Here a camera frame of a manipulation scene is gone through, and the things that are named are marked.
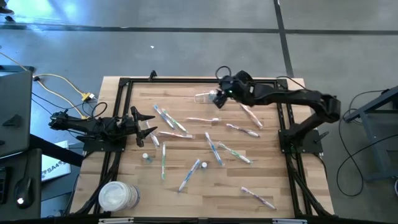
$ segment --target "concrete floor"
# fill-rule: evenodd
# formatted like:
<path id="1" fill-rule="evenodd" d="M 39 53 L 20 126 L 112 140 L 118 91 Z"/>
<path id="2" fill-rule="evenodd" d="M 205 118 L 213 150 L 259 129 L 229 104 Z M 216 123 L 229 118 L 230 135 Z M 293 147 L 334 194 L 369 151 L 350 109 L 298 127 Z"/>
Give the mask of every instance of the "concrete floor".
<path id="1" fill-rule="evenodd" d="M 395 0 L 279 2 L 286 29 L 398 30 Z M 16 22 L 31 24 L 278 28 L 273 0 L 10 0 L 9 8 L 15 10 Z M 304 78 L 309 89 L 337 95 L 342 111 L 360 92 L 397 85 L 397 42 L 398 35 L 287 35 L 294 76 Z M 105 75 L 149 75 L 151 70 L 160 76 L 212 76 L 219 66 L 229 65 L 233 72 L 245 70 L 254 77 L 286 75 L 279 34 L 0 29 L 0 45 L 2 52 L 35 66 L 37 73 L 64 75 L 79 89 L 96 95 Z M 0 64 L 12 62 L 0 58 Z M 61 80 L 46 78 L 45 83 L 80 103 L 80 95 Z M 36 84 L 33 91 L 68 106 Z M 364 95 L 354 107 L 376 96 Z M 70 114 L 77 116 L 73 110 Z M 50 130 L 48 121 L 48 113 L 33 103 L 32 134 L 52 142 L 76 142 L 69 133 Z M 347 154 L 337 127 L 336 123 L 320 127 L 330 132 L 323 146 L 335 213 L 345 218 L 397 222 L 394 180 L 365 183 L 363 193 L 353 198 L 339 192 L 336 170 Z M 342 133 L 351 152 L 369 144 L 360 126 L 343 124 Z M 364 174 L 372 171 L 371 157 L 366 151 L 356 157 Z M 349 193 L 359 189 L 359 175 L 351 162 L 342 169 L 340 180 Z"/>

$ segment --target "white container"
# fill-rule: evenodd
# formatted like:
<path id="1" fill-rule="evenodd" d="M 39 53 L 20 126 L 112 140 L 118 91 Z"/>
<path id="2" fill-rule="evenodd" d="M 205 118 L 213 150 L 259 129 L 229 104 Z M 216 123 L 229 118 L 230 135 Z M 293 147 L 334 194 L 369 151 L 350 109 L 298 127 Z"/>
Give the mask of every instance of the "white container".
<path id="1" fill-rule="evenodd" d="M 101 189 L 98 201 L 104 211 L 116 212 L 135 207 L 140 197 L 137 187 L 120 181 L 112 181 Z"/>

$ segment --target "wooden tabletop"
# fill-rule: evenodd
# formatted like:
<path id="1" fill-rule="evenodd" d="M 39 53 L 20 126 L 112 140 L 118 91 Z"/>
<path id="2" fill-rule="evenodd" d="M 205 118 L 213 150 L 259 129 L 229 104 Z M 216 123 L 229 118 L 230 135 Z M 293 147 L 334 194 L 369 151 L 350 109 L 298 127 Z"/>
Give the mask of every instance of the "wooden tabletop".
<path id="1" fill-rule="evenodd" d="M 112 117 L 114 101 L 120 77 L 104 77 L 99 101 L 107 102 L 108 109 L 102 116 Z M 300 87 L 288 80 L 291 90 Z M 135 83 L 132 89 L 130 106 L 136 106 L 142 114 L 153 114 L 151 126 L 158 131 L 173 132 L 154 111 L 158 104 L 180 122 L 194 139 L 180 139 L 158 136 L 160 142 L 166 142 L 166 180 L 161 179 L 161 150 L 155 148 L 151 138 L 147 138 L 144 147 L 136 146 L 135 136 L 129 136 L 126 150 L 122 153 L 118 181 L 135 185 L 141 191 L 141 201 L 136 208 L 114 212 L 122 217 L 230 217 L 230 218 L 278 218 L 294 217 L 292 199 L 284 155 L 279 149 L 277 131 L 280 129 L 276 104 L 255 106 L 253 113 L 263 123 L 257 126 L 248 118 L 241 107 L 228 100 L 222 109 L 213 103 L 203 104 L 193 101 L 194 94 L 214 90 L 212 83 Z M 124 104 L 124 91 L 121 115 Z M 306 106 L 293 105 L 297 123 L 310 116 Z M 221 118 L 220 123 L 201 123 L 185 121 L 186 117 Z M 261 135 L 254 138 L 242 132 L 226 127 L 226 123 L 252 129 Z M 253 160 L 246 164 L 225 150 L 218 152 L 225 163 L 220 167 L 205 140 L 209 132 L 214 143 L 221 141 L 226 146 Z M 153 157 L 148 164 L 142 159 L 142 153 Z M 95 152 L 83 161 L 73 198 L 71 212 L 77 211 L 88 200 L 100 179 L 103 152 Z M 303 164 L 309 189 L 324 206 L 333 213 L 325 171 L 321 162 L 311 154 L 303 154 Z M 188 174 L 196 159 L 208 163 L 206 170 L 198 169 L 192 175 L 182 192 L 178 187 Z M 277 210 L 271 210 L 254 197 L 243 193 L 246 187 L 273 204 Z M 298 191 L 300 207 L 303 209 L 301 191 Z"/>

